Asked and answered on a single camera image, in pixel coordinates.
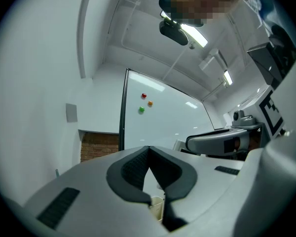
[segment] air conditioner unit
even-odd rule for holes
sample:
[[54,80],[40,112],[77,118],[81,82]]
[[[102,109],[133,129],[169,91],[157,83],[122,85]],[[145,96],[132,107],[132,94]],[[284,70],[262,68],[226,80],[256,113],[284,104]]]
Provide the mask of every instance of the air conditioner unit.
[[212,49],[209,55],[201,62],[199,68],[209,77],[211,86],[217,87],[223,81],[227,63],[218,49]]

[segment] fluorescent light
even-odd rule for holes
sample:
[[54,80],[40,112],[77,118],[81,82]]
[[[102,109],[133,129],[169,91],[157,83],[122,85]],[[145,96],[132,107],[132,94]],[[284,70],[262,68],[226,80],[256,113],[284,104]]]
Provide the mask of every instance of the fluorescent light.
[[147,86],[149,86],[151,88],[154,88],[156,90],[159,90],[159,91],[164,91],[164,89],[165,89],[165,87],[163,87],[163,86],[155,83],[154,81],[149,80],[148,78],[143,77],[143,76],[141,76],[139,74],[131,73],[129,75],[129,78],[130,79],[133,79],[135,81],[138,81],[138,82],[140,82],[140,83],[142,83],[144,85],[147,85]]
[[[161,17],[171,19],[164,11],[161,12]],[[207,45],[208,41],[195,27],[181,24],[181,28],[186,31],[192,38],[194,38],[202,47]]]
[[194,105],[194,104],[192,104],[192,103],[190,103],[190,102],[186,102],[185,103],[186,105],[189,105],[189,106],[191,106],[192,108],[194,108],[194,109],[196,109],[197,108],[197,106],[196,105]]
[[231,80],[230,74],[229,74],[229,72],[227,70],[225,71],[225,73],[223,74],[223,76],[227,80],[228,84],[229,85],[232,85],[232,80]]

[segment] white ceiling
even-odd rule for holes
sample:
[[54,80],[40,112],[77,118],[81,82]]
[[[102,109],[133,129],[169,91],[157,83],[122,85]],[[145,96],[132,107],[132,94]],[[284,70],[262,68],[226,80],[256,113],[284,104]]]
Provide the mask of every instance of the white ceiling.
[[[162,79],[185,47],[159,32],[162,18],[158,0],[140,0],[135,10],[134,6],[128,1],[118,4],[110,28],[106,60]],[[259,25],[258,17],[241,0],[227,16],[198,28],[208,44],[202,48],[197,43],[194,50],[186,48],[164,81],[202,99],[216,87],[198,67],[213,48],[221,51],[230,76],[237,80],[251,63],[246,51],[268,41],[264,27],[258,28]]]

